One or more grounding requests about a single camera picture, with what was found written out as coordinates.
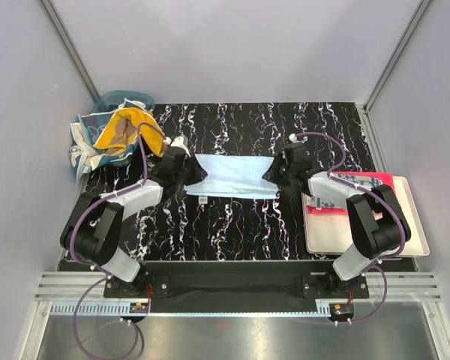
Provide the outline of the aluminium front rail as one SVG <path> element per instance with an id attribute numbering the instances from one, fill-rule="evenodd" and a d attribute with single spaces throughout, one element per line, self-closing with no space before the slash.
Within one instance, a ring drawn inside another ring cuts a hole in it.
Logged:
<path id="1" fill-rule="evenodd" d="M 291 295 L 303 299 L 377 300 L 386 295 L 390 302 L 438 302 L 441 299 L 434 276 L 421 272 L 389 272 L 381 275 L 372 271 L 358 277 L 350 289 L 337 295 L 327 293 L 318 285 L 323 274 L 173 274 L 158 272 L 146 274 L 149 289 L 132 295 L 118 280 L 101 281 L 101 274 L 86 272 L 47 272 L 43 274 L 35 300 L 74 300 L 88 287 L 96 299 L 170 299 L 182 294 L 204 295 Z"/>

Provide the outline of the white plastic tray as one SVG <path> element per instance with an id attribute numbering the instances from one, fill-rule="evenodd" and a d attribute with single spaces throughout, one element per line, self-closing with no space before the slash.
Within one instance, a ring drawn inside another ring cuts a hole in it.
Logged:
<path id="1" fill-rule="evenodd" d="M 419 214 L 404 177 L 378 172 L 337 172 L 310 180 L 302 196 L 307 251 L 311 254 L 357 253 L 371 260 L 382 255 L 430 254 Z"/>

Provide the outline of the left aluminium corner post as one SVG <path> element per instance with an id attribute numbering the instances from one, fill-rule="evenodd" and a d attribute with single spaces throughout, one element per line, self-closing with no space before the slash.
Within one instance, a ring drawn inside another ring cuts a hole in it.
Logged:
<path id="1" fill-rule="evenodd" d="M 53 31 L 58 37 L 59 42 L 64 48 L 77 76 L 82 82 L 85 90 L 87 91 L 90 98 L 96 102 L 100 98 L 100 93 L 94 84 L 80 54 L 70 36 L 68 30 L 66 29 L 65 23 L 59 15 L 56 6 L 53 1 L 50 0 L 38 0 L 39 5 L 42 7 Z"/>

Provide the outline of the controller board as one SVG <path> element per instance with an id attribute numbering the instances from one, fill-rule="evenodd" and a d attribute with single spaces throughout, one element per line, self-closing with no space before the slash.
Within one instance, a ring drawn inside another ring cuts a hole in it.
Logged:
<path id="1" fill-rule="evenodd" d="M 136 301 L 130 303 L 131 314 L 148 314 L 150 312 L 150 301 Z"/>
<path id="2" fill-rule="evenodd" d="M 335 303 L 331 306 L 333 317 L 353 318 L 355 308 L 353 303 Z"/>

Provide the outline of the grey lettered folded towel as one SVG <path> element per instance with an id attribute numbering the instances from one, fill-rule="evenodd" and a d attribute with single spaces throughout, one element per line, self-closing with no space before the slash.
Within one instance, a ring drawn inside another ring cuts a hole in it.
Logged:
<path id="1" fill-rule="evenodd" d="M 350 197 L 365 194 L 357 184 L 344 184 L 329 178 L 312 179 L 310 192 L 319 208 L 343 210 L 347 210 L 347 200 Z"/>

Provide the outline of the right aluminium corner post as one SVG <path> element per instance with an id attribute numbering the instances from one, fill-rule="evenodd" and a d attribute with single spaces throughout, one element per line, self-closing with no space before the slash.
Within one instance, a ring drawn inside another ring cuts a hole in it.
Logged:
<path id="1" fill-rule="evenodd" d="M 396 46 L 394 47 L 391 56 L 389 57 L 385 67 L 383 68 L 382 73 L 380 74 L 378 80 L 376 81 L 373 90 L 371 91 L 367 100 L 363 104 L 363 109 L 366 113 L 369 113 L 372 110 L 374 104 L 376 103 L 386 83 L 389 81 L 389 78 L 393 74 L 393 71 L 398 65 L 398 62 L 401 60 L 402 55 L 404 54 L 405 50 L 407 49 L 408 45 L 413 39 L 414 34 L 416 33 L 418 27 L 420 26 L 422 20 L 427 15 L 433 3 L 434 0 L 421 0 L 418 3 L 411 18 L 406 24 L 406 27 L 403 30 L 402 35 L 400 36 Z"/>

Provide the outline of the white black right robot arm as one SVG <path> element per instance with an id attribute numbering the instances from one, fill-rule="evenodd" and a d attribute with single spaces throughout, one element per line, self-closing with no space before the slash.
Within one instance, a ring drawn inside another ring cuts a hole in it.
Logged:
<path id="1" fill-rule="evenodd" d="M 293 187 L 314 198 L 330 200 L 347 212 L 352 244 L 338 257 L 318 285 L 334 297 L 383 258 L 398 254 L 411 238 L 410 226 L 392 187 L 365 187 L 315 167 L 305 146 L 291 143 L 274 157 L 262 178 L 279 187 Z"/>

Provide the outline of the pink folded towel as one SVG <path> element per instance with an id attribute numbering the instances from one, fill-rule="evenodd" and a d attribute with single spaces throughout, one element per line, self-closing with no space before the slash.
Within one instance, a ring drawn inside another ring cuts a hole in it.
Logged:
<path id="1" fill-rule="evenodd" d="M 379 185 L 388 185 L 392 190 L 395 189 L 393 183 L 393 176 L 386 172 L 333 172 L 333 176 L 343 179 L 348 182 L 353 182 L 364 188 L 375 188 Z M 347 210 L 340 208 L 319 208 L 313 197 L 304 197 L 305 205 L 307 206 L 307 213 L 312 215 L 347 215 Z"/>

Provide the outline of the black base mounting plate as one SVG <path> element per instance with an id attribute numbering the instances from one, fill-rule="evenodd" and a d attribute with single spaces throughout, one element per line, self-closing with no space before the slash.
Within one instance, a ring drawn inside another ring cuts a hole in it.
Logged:
<path id="1" fill-rule="evenodd" d="M 103 295 L 143 299 L 158 314 L 303 314 L 318 300 L 368 299 L 366 280 L 341 281 L 329 260 L 148 262 L 137 279 L 106 282 Z"/>

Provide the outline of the teal plastic laundry basket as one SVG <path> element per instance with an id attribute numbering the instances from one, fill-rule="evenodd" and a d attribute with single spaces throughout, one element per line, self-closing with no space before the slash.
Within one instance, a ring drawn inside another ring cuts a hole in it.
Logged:
<path id="1" fill-rule="evenodd" d="M 73 145 L 70 160 L 78 173 L 89 173 L 106 165 L 121 167 L 131 161 L 138 147 L 138 140 L 122 155 L 112 156 L 94 147 L 111 114 L 124 108 L 138 108 L 152 114 L 154 100 L 147 94 L 135 91 L 111 91 L 103 95 L 87 115 L 79 115 L 78 121 L 70 125 Z"/>

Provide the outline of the blue white patterned towel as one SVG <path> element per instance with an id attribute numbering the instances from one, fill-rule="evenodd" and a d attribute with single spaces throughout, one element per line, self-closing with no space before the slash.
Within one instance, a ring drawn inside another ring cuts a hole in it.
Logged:
<path id="1" fill-rule="evenodd" d="M 79 115 L 70 132 L 70 163 L 77 181 L 100 167 L 129 164 L 139 138 L 154 155 L 164 152 L 164 133 L 152 111 L 138 100 L 124 98 L 114 109 Z"/>

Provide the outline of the left controller board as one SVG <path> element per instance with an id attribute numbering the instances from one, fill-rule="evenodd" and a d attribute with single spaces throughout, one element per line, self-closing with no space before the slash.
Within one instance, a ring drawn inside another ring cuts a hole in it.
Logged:
<path id="1" fill-rule="evenodd" d="M 130 303 L 131 314 L 148 314 L 150 312 L 150 301 L 136 301 Z"/>

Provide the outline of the yellow towel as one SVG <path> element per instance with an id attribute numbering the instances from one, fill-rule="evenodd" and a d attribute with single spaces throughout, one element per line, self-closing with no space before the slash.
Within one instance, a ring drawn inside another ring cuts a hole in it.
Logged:
<path id="1" fill-rule="evenodd" d="M 94 147 L 105 151 L 106 155 L 123 155 L 139 137 L 154 155 L 160 158 L 164 155 L 165 134 L 153 115 L 138 108 L 119 109 L 111 114 Z"/>

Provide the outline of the light blue terry towel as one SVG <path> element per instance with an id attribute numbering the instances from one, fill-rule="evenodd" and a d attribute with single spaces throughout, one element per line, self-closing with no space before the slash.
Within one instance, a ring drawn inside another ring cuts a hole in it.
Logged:
<path id="1" fill-rule="evenodd" d="M 278 195 L 278 186 L 262 179 L 272 165 L 272 157 L 197 154 L 196 159 L 207 176 L 186 185 L 188 195 L 246 200 L 273 200 Z"/>

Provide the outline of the aluminium corner post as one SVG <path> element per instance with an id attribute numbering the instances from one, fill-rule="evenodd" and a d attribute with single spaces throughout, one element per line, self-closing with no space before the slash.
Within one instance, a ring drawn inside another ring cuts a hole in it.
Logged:
<path id="1" fill-rule="evenodd" d="M 100 98 L 100 93 L 94 84 L 80 54 L 70 36 L 68 30 L 66 29 L 65 23 L 59 15 L 56 6 L 53 1 L 50 0 L 38 0 L 39 5 L 42 7 L 53 31 L 58 37 L 59 42 L 64 48 L 77 76 L 82 82 L 85 90 L 87 91 L 90 98 L 96 102 Z"/>
<path id="2" fill-rule="evenodd" d="M 393 74 L 393 71 L 398 65 L 398 62 L 401 60 L 402 55 L 404 54 L 405 50 L 407 49 L 408 45 L 413 39 L 414 34 L 416 33 L 418 27 L 420 26 L 422 20 L 427 15 L 433 3 L 434 0 L 421 0 L 418 3 L 411 18 L 406 24 L 406 27 L 403 30 L 402 35 L 400 36 L 396 46 L 394 47 L 391 56 L 389 57 L 385 67 L 383 68 L 382 73 L 380 74 L 378 80 L 376 81 L 373 90 L 371 91 L 367 100 L 363 104 L 363 109 L 366 113 L 369 113 L 372 110 L 374 104 L 376 103 L 386 83 L 389 81 L 389 78 Z"/>

